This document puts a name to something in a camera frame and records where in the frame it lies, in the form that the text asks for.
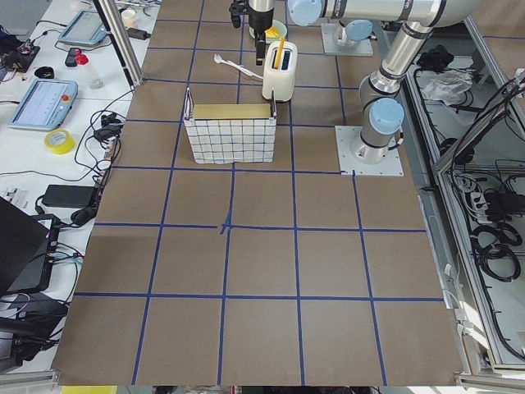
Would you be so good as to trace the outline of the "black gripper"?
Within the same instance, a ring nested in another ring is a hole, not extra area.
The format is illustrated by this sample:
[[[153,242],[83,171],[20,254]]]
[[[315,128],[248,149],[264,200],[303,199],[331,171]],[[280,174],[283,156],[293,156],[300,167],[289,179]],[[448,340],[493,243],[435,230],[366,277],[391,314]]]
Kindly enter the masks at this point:
[[[249,25],[253,29],[256,43],[256,65],[265,59],[266,30],[272,27],[274,15],[273,0],[249,0]]]

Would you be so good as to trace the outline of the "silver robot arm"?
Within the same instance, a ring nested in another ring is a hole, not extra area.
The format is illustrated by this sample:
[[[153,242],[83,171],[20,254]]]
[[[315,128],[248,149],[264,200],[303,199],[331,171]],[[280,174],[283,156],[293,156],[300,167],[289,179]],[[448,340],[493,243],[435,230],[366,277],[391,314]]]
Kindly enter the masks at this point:
[[[336,47],[340,55],[371,57],[373,55],[371,34],[370,20],[358,19],[347,24],[341,22],[335,34]]]
[[[422,45],[436,27],[453,25],[472,14],[478,1],[288,1],[296,25],[320,18],[357,18],[402,23],[377,70],[359,88],[364,125],[350,143],[352,154],[366,164],[380,163],[400,129],[404,110],[395,100],[400,82]]]

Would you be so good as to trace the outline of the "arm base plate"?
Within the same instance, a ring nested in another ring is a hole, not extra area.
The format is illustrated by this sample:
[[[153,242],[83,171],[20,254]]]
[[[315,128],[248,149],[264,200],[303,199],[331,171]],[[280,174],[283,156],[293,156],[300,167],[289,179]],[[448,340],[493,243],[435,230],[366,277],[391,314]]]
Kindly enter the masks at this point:
[[[346,25],[321,24],[324,53],[332,56],[371,57],[370,20],[353,20]]]
[[[361,126],[335,126],[340,172],[346,176],[403,176],[396,141],[372,148],[361,139]]]

